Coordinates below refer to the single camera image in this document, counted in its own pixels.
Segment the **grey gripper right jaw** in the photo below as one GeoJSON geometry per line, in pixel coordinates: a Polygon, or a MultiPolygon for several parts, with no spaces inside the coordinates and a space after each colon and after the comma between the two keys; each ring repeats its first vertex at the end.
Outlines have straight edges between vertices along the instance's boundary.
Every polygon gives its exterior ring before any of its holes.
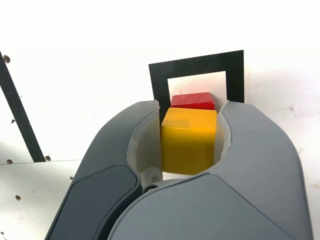
{"type": "Polygon", "coordinates": [[[250,104],[217,118],[215,165],[135,200],[111,240],[311,240],[300,157],[288,135],[250,104]]]}

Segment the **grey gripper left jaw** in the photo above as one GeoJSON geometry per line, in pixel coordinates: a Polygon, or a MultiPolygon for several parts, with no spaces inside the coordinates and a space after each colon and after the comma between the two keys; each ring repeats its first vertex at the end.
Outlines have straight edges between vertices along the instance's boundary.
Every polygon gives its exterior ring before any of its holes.
{"type": "Polygon", "coordinates": [[[105,240],[123,211],[163,179],[159,103],[122,110],[87,149],[46,235],[48,240],[105,240]]]}

